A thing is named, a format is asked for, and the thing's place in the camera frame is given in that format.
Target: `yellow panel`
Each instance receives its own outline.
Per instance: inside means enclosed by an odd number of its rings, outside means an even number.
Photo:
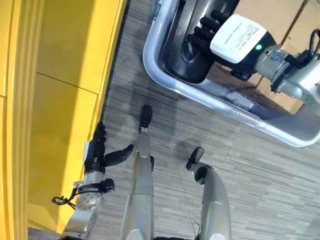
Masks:
[[[46,0],[37,71],[99,93],[120,0]]]
[[[6,99],[0,96],[0,239],[9,239],[6,161]]]
[[[28,239],[28,165],[34,82],[43,0],[14,0],[7,59],[4,197],[6,233]]]
[[[103,71],[103,77],[102,77],[103,81],[101,83],[100,92],[99,92],[98,99],[97,99],[97,104],[94,109],[92,125],[91,125],[91,136],[93,136],[95,127],[96,127],[98,121],[100,120],[100,115],[101,115],[101,111],[102,111],[102,107],[104,104],[104,99],[105,99],[105,95],[106,95],[106,91],[107,91],[112,61],[114,59],[114,53],[115,53],[115,49],[116,49],[116,45],[117,45],[117,39],[118,39],[120,27],[121,27],[122,18],[123,18],[124,12],[125,12],[127,0],[119,0],[118,2],[119,2],[119,4],[118,4],[118,8],[116,10],[116,15],[114,17],[114,20],[112,22],[112,20],[110,19],[108,22],[110,25],[113,25],[113,28],[112,28],[111,39],[110,39],[108,52],[107,52],[107,56],[106,56],[104,71]]]
[[[7,95],[9,38],[13,0],[0,1],[0,96]]]
[[[97,95],[36,74],[29,164],[28,218],[33,226],[60,233],[72,209],[51,203],[69,196],[80,180]]]

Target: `robotic hand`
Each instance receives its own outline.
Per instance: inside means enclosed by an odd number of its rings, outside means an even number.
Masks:
[[[271,81],[273,92],[302,100],[320,116],[320,41],[314,50],[319,29],[312,32],[309,49],[292,56],[266,29],[248,18],[238,14],[228,17],[217,10],[210,16],[204,16],[202,27],[187,36],[196,49],[212,62],[232,69],[231,74],[242,81],[261,74]]]
[[[84,181],[73,183],[71,196],[54,197],[51,201],[57,205],[68,204],[74,213],[65,226],[60,240],[87,240],[94,228],[98,214],[104,205],[103,195],[113,192],[115,183],[112,179],[104,179],[106,167],[125,161],[133,151],[130,144],[123,150],[105,155],[106,131],[100,121],[96,126],[93,138],[84,146]],[[76,204],[71,200],[78,196]]]

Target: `wire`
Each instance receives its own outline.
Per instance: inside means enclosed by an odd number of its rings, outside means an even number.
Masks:
[[[197,224],[197,225],[198,225],[198,233],[197,233],[197,234],[196,234],[196,231],[195,231],[194,224]],[[193,229],[194,237],[198,236],[199,233],[200,233],[200,224],[197,223],[196,221],[194,221],[194,222],[192,223],[192,229]]]
[[[74,199],[75,196],[79,194],[86,194],[86,193],[101,193],[100,191],[82,191],[77,193],[76,192],[77,192],[77,188],[74,188],[69,198],[66,198],[64,196],[61,196],[61,197],[54,196],[51,199],[51,202],[59,206],[68,204],[71,208],[76,209],[76,205],[71,202],[71,200]]]
[[[315,37],[316,35],[318,35],[319,37],[319,41],[315,47],[314,50],[314,44],[315,44]],[[290,63],[292,66],[294,66],[297,69],[302,69],[305,66],[307,66],[312,59],[314,59],[315,57],[319,58],[319,49],[320,49],[320,29],[316,28],[315,30],[312,31],[311,36],[310,36],[310,43],[309,43],[309,50],[305,50],[303,53],[305,53],[307,56],[305,57],[304,60],[298,60],[296,59],[294,56],[292,56],[291,54],[288,54],[285,57],[285,61]]]
[[[314,50],[314,43],[315,43],[315,36],[316,35],[318,35],[319,41],[318,41],[318,44],[316,45],[315,50]],[[313,30],[313,32],[311,33],[311,36],[310,36],[309,53],[308,53],[308,58],[307,58],[308,63],[318,54],[319,49],[320,49],[320,29],[317,28],[317,29]]]

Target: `robot finger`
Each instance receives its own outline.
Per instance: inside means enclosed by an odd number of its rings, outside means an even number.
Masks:
[[[210,32],[208,29],[202,29],[198,26],[196,26],[194,28],[194,35],[196,35],[197,37],[201,38],[201,39],[205,39],[207,41],[211,41],[214,38],[214,34],[212,32]]]
[[[224,24],[225,21],[227,21],[227,19],[229,18],[228,16],[224,15],[222,12],[218,10],[213,10],[211,12],[211,17],[213,19],[217,19],[221,24]]]
[[[203,26],[207,26],[209,29],[211,29],[214,33],[216,33],[220,27],[221,27],[221,24],[220,23],[216,23],[215,20],[211,19],[211,18],[208,18],[206,16],[204,16],[203,18],[200,19],[200,23],[203,25]]]
[[[134,146],[130,144],[123,150],[108,153],[104,156],[104,165],[110,167],[122,163],[130,156],[133,149]]]
[[[194,46],[196,49],[202,52],[207,52],[209,48],[209,42],[194,35],[194,34],[189,34],[187,36],[187,40],[191,43],[192,46]]]

